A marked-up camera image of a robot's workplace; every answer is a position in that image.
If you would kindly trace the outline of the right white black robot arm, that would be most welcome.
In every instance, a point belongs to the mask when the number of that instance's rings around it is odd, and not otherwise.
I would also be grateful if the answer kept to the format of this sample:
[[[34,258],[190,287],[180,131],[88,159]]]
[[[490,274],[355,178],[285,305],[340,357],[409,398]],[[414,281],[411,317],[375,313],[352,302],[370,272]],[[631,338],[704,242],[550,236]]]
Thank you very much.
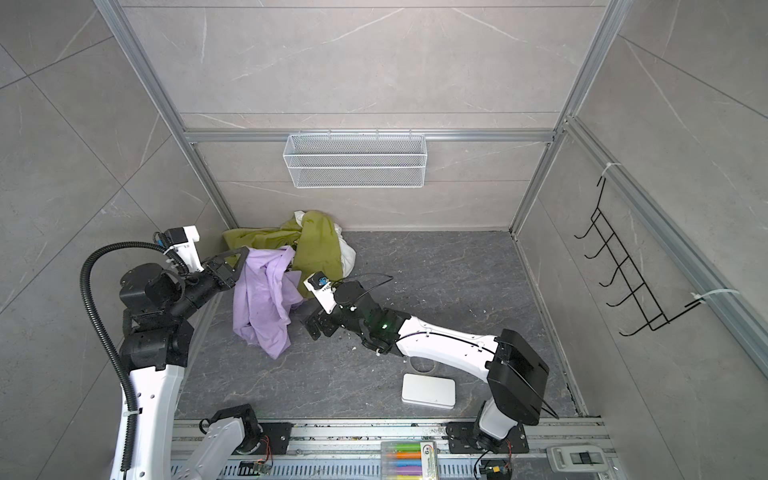
[[[543,411],[557,416],[544,399],[549,366],[518,332],[478,335],[432,325],[380,306],[356,280],[332,281],[322,272],[312,274],[304,285],[319,302],[303,321],[312,339],[345,329],[379,355],[432,360],[487,384],[491,398],[471,429],[452,433],[470,449],[500,452],[519,440],[526,426],[536,426]]]

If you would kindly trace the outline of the purple cloth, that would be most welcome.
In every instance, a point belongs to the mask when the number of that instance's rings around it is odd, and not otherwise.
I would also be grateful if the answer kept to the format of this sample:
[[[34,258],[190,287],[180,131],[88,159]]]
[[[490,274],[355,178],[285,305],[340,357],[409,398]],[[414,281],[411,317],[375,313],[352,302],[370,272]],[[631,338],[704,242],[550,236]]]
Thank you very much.
[[[289,246],[250,248],[234,289],[234,333],[271,359],[291,345],[290,311],[304,301],[298,290],[301,273],[290,269],[294,256]]]

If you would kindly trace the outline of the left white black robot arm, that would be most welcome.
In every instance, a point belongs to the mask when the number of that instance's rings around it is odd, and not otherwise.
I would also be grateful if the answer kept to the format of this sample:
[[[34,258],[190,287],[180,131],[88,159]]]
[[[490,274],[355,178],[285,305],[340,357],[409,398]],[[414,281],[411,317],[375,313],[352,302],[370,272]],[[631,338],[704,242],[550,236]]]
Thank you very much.
[[[115,345],[97,311],[91,277],[99,259],[125,249],[159,252],[171,266],[145,263],[121,277],[124,340]],[[84,261],[79,275],[81,297],[123,394],[111,478],[171,478],[174,415],[194,335],[189,320],[219,293],[235,286],[249,253],[246,247],[226,251],[193,271],[172,247],[126,241],[101,247]]]

